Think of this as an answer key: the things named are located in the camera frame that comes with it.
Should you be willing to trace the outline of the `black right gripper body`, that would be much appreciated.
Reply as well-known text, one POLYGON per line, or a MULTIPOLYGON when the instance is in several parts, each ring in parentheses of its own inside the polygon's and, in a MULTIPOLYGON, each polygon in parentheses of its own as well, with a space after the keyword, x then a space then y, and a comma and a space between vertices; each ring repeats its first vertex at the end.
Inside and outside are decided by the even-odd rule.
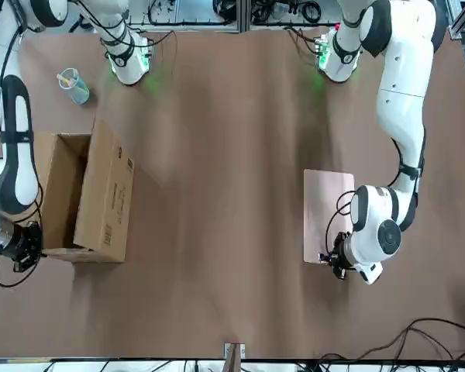
POLYGON ((13 226, 12 238, 5 246, 5 256, 13 261, 14 272, 24 272, 37 264, 42 256, 42 226, 37 221, 30 221, 26 226, 13 226))

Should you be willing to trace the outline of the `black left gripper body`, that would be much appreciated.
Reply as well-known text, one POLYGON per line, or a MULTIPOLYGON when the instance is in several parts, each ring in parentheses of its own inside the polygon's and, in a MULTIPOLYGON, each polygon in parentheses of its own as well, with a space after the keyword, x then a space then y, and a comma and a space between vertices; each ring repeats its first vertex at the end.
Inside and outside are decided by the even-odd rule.
POLYGON ((352 264, 347 260, 344 253, 345 242, 349 237, 349 232, 339 232, 334 239, 333 249, 330 253, 332 272, 340 280, 345 280, 347 271, 353 269, 352 264))

